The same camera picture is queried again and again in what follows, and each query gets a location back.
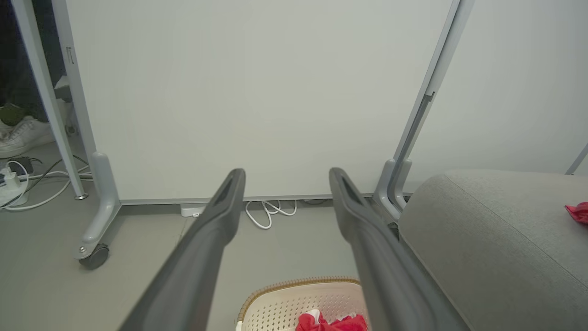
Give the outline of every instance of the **caster wheel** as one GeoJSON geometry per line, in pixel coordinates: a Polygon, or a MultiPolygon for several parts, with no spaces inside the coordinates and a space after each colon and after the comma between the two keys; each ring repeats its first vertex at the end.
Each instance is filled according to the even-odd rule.
{"type": "Polygon", "coordinates": [[[106,244],[98,244],[92,254],[84,259],[78,260],[79,264],[90,270],[94,270],[104,264],[108,258],[108,251],[110,250],[106,244]]]}

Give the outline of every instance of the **basket rim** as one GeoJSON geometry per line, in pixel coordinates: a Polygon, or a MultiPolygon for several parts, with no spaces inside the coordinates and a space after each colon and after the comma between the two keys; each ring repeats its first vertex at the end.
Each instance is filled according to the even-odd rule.
{"type": "Polygon", "coordinates": [[[350,276],[323,276],[323,277],[311,277],[311,278],[299,278],[295,280],[288,280],[286,282],[275,283],[272,285],[268,285],[262,289],[259,289],[253,293],[245,300],[245,303],[241,307],[239,311],[239,316],[237,317],[237,322],[243,322],[245,318],[245,314],[251,306],[251,303],[261,297],[264,294],[287,289],[290,287],[296,287],[301,285],[310,285],[310,284],[321,284],[321,283],[354,283],[361,286],[359,279],[350,276]]]}

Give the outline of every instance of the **red fabric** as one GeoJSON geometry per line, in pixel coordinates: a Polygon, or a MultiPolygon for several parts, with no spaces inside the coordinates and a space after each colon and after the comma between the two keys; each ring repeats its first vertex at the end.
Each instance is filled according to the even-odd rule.
{"type": "Polygon", "coordinates": [[[319,324],[316,324],[315,317],[310,314],[302,314],[298,318],[296,331],[367,331],[368,326],[363,316],[347,316],[342,320],[336,320],[329,324],[320,313],[319,324]]]}
{"type": "Polygon", "coordinates": [[[567,212],[579,223],[588,224],[588,202],[582,202],[578,206],[566,206],[567,212]]]}

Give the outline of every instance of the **laundry basket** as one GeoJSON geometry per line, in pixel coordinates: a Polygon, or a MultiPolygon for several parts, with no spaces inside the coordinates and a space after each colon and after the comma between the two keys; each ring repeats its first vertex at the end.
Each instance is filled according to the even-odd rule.
{"type": "Polygon", "coordinates": [[[362,287],[351,277],[316,277],[291,280],[253,292],[241,308],[236,331],[295,330],[298,317],[319,309],[332,322],[363,315],[369,330],[362,287]]]}

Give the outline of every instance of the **gray upholstery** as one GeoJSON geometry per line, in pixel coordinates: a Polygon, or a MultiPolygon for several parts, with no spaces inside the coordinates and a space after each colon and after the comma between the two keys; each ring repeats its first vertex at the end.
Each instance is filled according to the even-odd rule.
{"type": "Polygon", "coordinates": [[[588,330],[588,226],[564,208],[582,201],[588,177],[450,171],[400,234],[473,330],[588,330]]]}

